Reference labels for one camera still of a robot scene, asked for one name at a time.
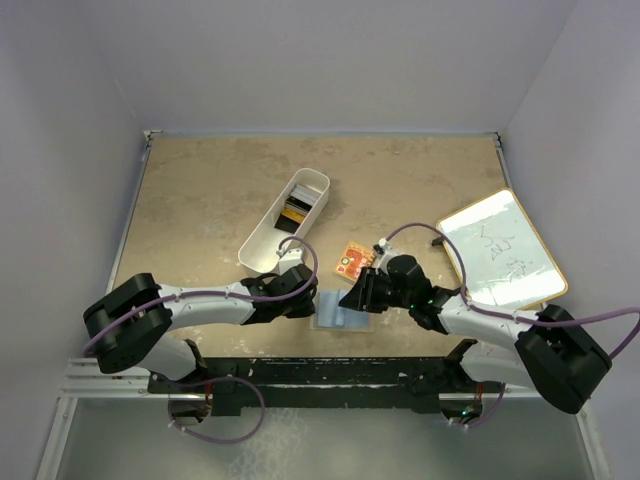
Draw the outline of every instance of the wooden table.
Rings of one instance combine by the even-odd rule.
[[[349,240],[373,245],[411,221],[437,220],[505,185],[490,137],[159,137],[144,174],[116,285],[140,272],[159,283],[220,286],[247,276],[238,249],[293,173],[331,179],[307,240],[319,288],[348,289],[333,267]],[[395,248],[417,257],[434,284],[457,277],[433,235],[407,230]],[[204,356],[439,356],[459,338],[419,328],[406,312],[374,315],[372,333],[311,330],[308,319],[212,325],[173,333]]]

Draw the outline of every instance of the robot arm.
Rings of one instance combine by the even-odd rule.
[[[279,274],[245,278],[224,287],[172,287],[156,284],[149,273],[135,275],[85,311],[90,337],[132,309],[167,296],[175,296],[175,300],[143,309],[97,342],[93,351],[100,371],[112,374],[138,366],[176,381],[206,377],[206,365],[195,343],[176,340],[166,333],[211,323],[250,325],[268,323],[280,316],[308,317],[315,311],[317,280],[287,300],[261,301],[294,292],[309,280],[312,272],[303,264],[303,253],[302,249],[285,253],[278,262]],[[221,294],[213,296],[212,291]],[[234,298],[234,293],[254,300]]]
[[[364,269],[339,305],[372,313],[405,308],[422,328],[479,340],[460,361],[473,381],[532,388],[556,408],[577,413],[611,368],[609,356],[581,327],[546,329],[475,312],[459,289],[432,286],[414,257],[384,239],[375,250],[376,268]],[[493,310],[547,322],[573,319],[554,305],[540,313]]]

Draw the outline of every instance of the white wall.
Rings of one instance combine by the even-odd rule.
[[[0,472],[33,478],[104,293],[141,128],[68,0],[0,4]]]
[[[581,0],[505,136],[516,192],[584,315],[638,305],[640,3]],[[635,319],[590,331],[611,350]],[[638,478],[640,338],[594,406],[616,478]]]
[[[78,0],[145,128],[503,129],[576,0]]]

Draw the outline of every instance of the white plastic tray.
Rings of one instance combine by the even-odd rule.
[[[313,222],[315,222],[327,204],[329,200],[329,185],[331,184],[329,177],[311,168],[298,170],[238,251],[238,260],[250,274],[260,275],[275,270],[278,264],[278,255],[276,253],[278,245],[282,239],[291,234],[278,230],[274,225],[282,212],[285,201],[297,184],[315,190],[320,194],[320,198],[318,198],[316,204],[302,221],[298,230],[296,230],[296,236],[304,237],[307,234],[311,225],[313,225]]]

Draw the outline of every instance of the purple cable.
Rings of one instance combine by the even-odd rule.
[[[253,429],[249,432],[246,433],[244,435],[242,435],[241,437],[237,437],[237,438],[217,438],[217,437],[210,437],[208,435],[204,435],[202,433],[198,433],[194,430],[191,430],[189,428],[184,427],[183,425],[181,425],[180,423],[178,423],[178,420],[176,419],[176,417],[173,415],[173,413],[171,413],[171,411],[169,410],[169,420],[171,420],[171,424],[177,428],[178,430],[187,433],[189,435],[191,435],[192,437],[198,438],[200,440],[204,440],[205,442],[210,442],[210,443],[217,443],[217,444],[221,444],[221,445],[231,445],[234,443],[240,443],[240,442],[244,442],[246,439],[248,439],[249,437],[252,437],[258,430],[260,430],[260,427],[262,426],[262,422],[264,421],[264,417],[266,414],[266,404],[264,402],[264,397],[262,396],[262,394],[260,393],[260,390],[258,390],[258,388],[251,382],[243,379],[243,378],[238,378],[238,377],[232,377],[232,376],[228,376],[228,377],[217,377],[217,378],[210,378],[208,380],[203,380],[201,382],[194,382],[194,383],[180,383],[180,382],[175,382],[173,380],[168,379],[167,377],[163,377],[165,381],[173,384],[173,385],[177,385],[179,387],[201,387],[203,385],[209,385],[209,384],[214,384],[214,383],[224,383],[224,382],[236,382],[236,383],[241,383],[242,385],[245,385],[247,387],[249,387],[251,390],[253,390],[253,392],[256,394],[256,396],[258,397],[258,401],[260,402],[260,418],[258,419],[258,423],[256,423],[256,426],[253,427]]]
[[[160,305],[161,303],[170,302],[171,300],[175,300],[175,299],[176,299],[175,295],[167,295],[166,297],[156,298],[154,300],[151,300],[150,302],[147,302],[147,303],[144,303],[144,304],[140,305],[138,308],[135,308],[135,309],[125,313],[124,315],[122,315],[121,317],[117,318],[116,320],[114,320],[109,325],[107,325],[105,328],[100,330],[95,336],[93,336],[91,338],[91,340],[89,340],[87,343],[85,343],[84,347],[82,347],[82,354],[86,356],[91,351],[91,349],[93,349],[93,347],[96,345],[96,343],[98,343],[100,340],[102,340],[105,337],[105,335],[107,335],[109,332],[111,332],[115,328],[119,327],[124,322],[126,322],[129,319],[131,319],[132,317],[134,317],[138,313],[144,312],[148,308],[155,307],[156,305]]]
[[[441,232],[436,227],[433,227],[433,226],[428,225],[426,223],[415,222],[415,223],[407,223],[406,225],[402,225],[401,227],[396,228],[393,232],[391,232],[387,236],[387,240],[391,240],[393,237],[395,237],[402,230],[404,230],[406,228],[409,228],[409,227],[424,227],[424,228],[427,228],[427,229],[431,230],[432,232],[435,232],[438,235],[440,235],[449,244],[449,247],[451,247],[451,250],[453,250],[453,253],[455,254],[456,258],[458,259],[458,263],[460,264],[460,276],[462,277],[462,280],[460,281],[460,297],[462,298],[462,301],[465,303],[465,305],[467,307],[469,307],[469,309],[473,310],[474,312],[482,313],[484,315],[489,315],[491,317],[518,321],[518,322],[521,322],[521,323],[524,323],[524,324],[527,324],[527,325],[534,325],[536,327],[543,327],[543,328],[579,327],[581,325],[587,325],[587,324],[590,324],[590,323],[602,322],[604,320],[610,320],[612,318],[617,318],[617,317],[621,317],[623,315],[629,315],[629,314],[632,314],[632,313],[638,314],[639,315],[638,322],[633,327],[631,332],[629,332],[629,334],[622,340],[622,342],[620,342],[620,345],[618,345],[616,348],[614,348],[613,351],[609,354],[609,357],[612,360],[615,357],[617,357],[620,354],[620,352],[622,352],[631,343],[631,341],[635,338],[635,336],[640,332],[640,308],[638,308],[638,307],[621,308],[619,310],[614,310],[612,312],[601,313],[601,314],[598,314],[598,315],[592,315],[591,317],[577,318],[575,320],[564,320],[564,321],[553,322],[553,323],[551,323],[551,322],[542,322],[540,320],[531,320],[531,319],[528,319],[528,318],[525,318],[525,317],[520,317],[520,316],[513,317],[512,315],[510,315],[508,313],[496,312],[494,310],[488,310],[486,308],[479,307],[478,305],[474,304],[473,302],[469,302],[469,299],[467,298],[467,270],[466,270],[466,268],[464,266],[464,263],[462,262],[462,255],[460,255],[460,251],[457,249],[457,247],[454,245],[454,243],[451,241],[451,239],[445,233]]]
[[[305,284],[302,285],[297,290],[294,290],[293,292],[289,292],[285,295],[280,295],[278,297],[255,297],[253,295],[243,295],[241,293],[233,293],[233,292],[227,293],[227,292],[218,291],[218,290],[196,290],[193,292],[184,292],[179,297],[189,298],[189,297],[204,297],[204,296],[212,296],[212,297],[227,296],[230,298],[238,298],[240,300],[251,300],[252,302],[280,302],[282,300],[288,300],[290,298],[295,297],[296,295],[299,295],[300,293],[304,292],[316,279],[316,276],[318,274],[318,255],[316,254],[313,247],[306,240],[296,237],[295,235],[288,236],[284,240],[282,240],[278,245],[278,249],[281,249],[282,245],[284,245],[285,242],[288,242],[290,240],[295,240],[302,243],[307,248],[307,250],[309,250],[309,252],[311,253],[311,256],[313,257],[313,270],[311,272],[311,276],[305,282]],[[154,300],[151,300],[150,302],[140,305],[138,308],[131,310],[130,312],[125,313],[121,317],[114,320],[111,324],[106,326],[104,329],[100,330],[100,332],[98,332],[94,337],[92,337],[91,340],[89,340],[84,345],[84,347],[82,347],[82,354],[87,355],[96,345],[96,343],[102,340],[105,337],[105,335],[107,335],[109,332],[113,331],[115,328],[119,327],[124,322],[131,319],[138,313],[143,312],[148,308],[152,308],[157,305],[160,305],[161,303],[176,300],[176,298],[178,298],[176,297],[176,295],[167,295],[166,297],[156,298]]]

